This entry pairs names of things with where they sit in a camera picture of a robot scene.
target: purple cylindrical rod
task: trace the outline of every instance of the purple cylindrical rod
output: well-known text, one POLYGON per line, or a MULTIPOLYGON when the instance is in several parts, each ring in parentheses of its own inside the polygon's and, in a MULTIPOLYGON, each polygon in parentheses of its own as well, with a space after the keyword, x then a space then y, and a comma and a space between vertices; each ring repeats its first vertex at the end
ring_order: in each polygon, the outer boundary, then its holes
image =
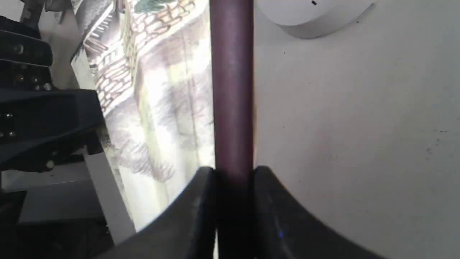
POLYGON ((253 0, 210 0, 219 257, 253 258, 253 0))

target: maroon pole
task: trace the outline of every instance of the maroon pole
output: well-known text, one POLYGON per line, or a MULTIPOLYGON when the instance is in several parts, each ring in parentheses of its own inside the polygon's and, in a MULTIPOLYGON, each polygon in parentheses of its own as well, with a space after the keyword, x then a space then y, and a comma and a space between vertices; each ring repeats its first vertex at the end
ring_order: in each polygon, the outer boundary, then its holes
POLYGON ((219 257, 252 259, 253 0, 210 0, 210 17, 219 257))

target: white round fixture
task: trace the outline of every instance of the white round fixture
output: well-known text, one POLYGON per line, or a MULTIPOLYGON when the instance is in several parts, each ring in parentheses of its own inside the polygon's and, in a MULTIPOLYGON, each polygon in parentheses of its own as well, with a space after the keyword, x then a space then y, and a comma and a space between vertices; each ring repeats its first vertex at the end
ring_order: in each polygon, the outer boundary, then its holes
POLYGON ((303 39, 339 30, 356 21, 372 4, 373 0, 258 0, 270 21, 303 39))

